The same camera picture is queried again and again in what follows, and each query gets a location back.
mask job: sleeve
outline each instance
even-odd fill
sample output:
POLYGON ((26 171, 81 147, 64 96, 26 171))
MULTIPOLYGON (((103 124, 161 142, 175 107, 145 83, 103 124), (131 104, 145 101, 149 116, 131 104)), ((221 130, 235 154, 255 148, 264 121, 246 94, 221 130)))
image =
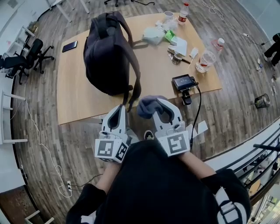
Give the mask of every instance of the sleeve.
POLYGON ((247 220, 249 219, 252 209, 249 194, 231 169, 226 169, 212 176, 205 177, 201 181, 213 194, 216 194, 223 187, 232 202, 238 202, 244 206, 247 220))
POLYGON ((81 216, 89 216, 96 211, 106 198, 106 193, 92 184, 86 184, 78 198, 78 201, 69 210, 66 216, 66 224, 81 223, 81 216))
POLYGON ((279 41, 279 40, 280 40, 280 33, 276 33, 276 34, 272 37, 272 39, 274 40, 274 42, 279 41))

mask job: bottle cap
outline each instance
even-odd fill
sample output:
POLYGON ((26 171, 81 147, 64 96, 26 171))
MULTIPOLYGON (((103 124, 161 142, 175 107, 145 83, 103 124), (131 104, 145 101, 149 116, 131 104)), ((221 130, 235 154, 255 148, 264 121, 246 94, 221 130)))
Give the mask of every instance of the bottle cap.
POLYGON ((224 46, 224 39, 219 38, 218 39, 218 45, 224 46))

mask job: black pants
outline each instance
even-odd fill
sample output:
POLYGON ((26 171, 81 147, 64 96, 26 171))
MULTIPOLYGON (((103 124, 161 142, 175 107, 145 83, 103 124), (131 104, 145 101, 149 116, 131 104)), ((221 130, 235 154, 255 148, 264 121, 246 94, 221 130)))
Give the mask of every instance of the black pants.
POLYGON ((273 44, 265 53, 264 55, 267 58, 270 58, 272 54, 276 52, 276 55, 271 60, 273 66, 275 66, 280 61, 280 41, 278 40, 275 44, 273 44))

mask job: shoe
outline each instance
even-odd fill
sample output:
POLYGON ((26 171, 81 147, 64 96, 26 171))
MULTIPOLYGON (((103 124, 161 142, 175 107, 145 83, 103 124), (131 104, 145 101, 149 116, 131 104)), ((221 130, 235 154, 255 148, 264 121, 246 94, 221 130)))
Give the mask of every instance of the shoe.
POLYGON ((264 55, 264 53, 263 53, 263 58, 265 61, 268 61, 268 58, 264 55))
POLYGON ((144 139, 145 140, 154 140, 153 133, 150 130, 145 131, 144 139))

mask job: railing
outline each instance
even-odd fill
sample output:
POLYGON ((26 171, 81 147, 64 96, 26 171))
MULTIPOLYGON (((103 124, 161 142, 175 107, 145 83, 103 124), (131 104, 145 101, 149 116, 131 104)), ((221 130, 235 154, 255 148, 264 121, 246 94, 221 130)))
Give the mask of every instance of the railing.
MULTIPOLYGON (((251 150, 249 153, 247 153, 246 155, 242 156, 241 158, 237 159, 236 161, 224 166, 223 168, 217 170, 217 172, 220 172, 222 170, 225 170, 227 168, 232 167, 233 165, 237 164, 238 162, 244 160, 246 157, 248 157, 249 155, 251 155, 252 153, 254 153, 256 150, 258 149, 262 149, 258 154, 256 154, 254 157, 252 157, 250 160, 247 160, 246 162, 244 162, 242 165, 240 165, 239 167, 237 167, 236 169, 234 169, 234 173, 237 173, 238 171, 240 171, 241 169, 247 167, 248 165, 252 165, 252 163, 260 158, 263 154, 267 153, 267 155, 264 155, 263 158, 259 161, 257 161, 256 163, 254 163, 253 167, 250 168, 249 170, 247 170, 244 174, 242 174, 241 176, 239 176, 239 179, 242 180, 244 179, 246 176, 249 176, 252 172, 256 171, 260 165, 262 165, 262 163, 264 161, 266 161, 270 156, 272 156, 272 154, 274 152, 277 152, 277 156, 275 157, 275 159, 262 171, 262 173, 260 173, 258 176, 256 176, 253 180, 250 181, 250 183, 245 183, 244 187, 246 189, 249 189, 253 184, 255 184, 261 177, 263 177, 269 170, 271 170, 271 167, 277 162, 277 160, 280 158, 280 143, 277 144, 277 146, 273 147, 272 144, 274 144, 280 137, 280 127, 274 132, 272 133, 265 141, 263 141, 261 144, 254 144, 254 149, 251 150), (265 145, 265 143, 267 141, 269 141, 277 132, 279 132, 274 138, 273 140, 268 144, 265 145)), ((278 170, 269 178, 269 180, 267 181, 267 183, 265 183, 263 186, 259 187, 258 191, 252 195, 250 197, 251 200, 251 205, 253 206, 254 204, 256 204, 269 190, 270 188, 274 185, 274 183, 277 181, 278 177, 280 176, 280 168, 278 168, 278 170)))

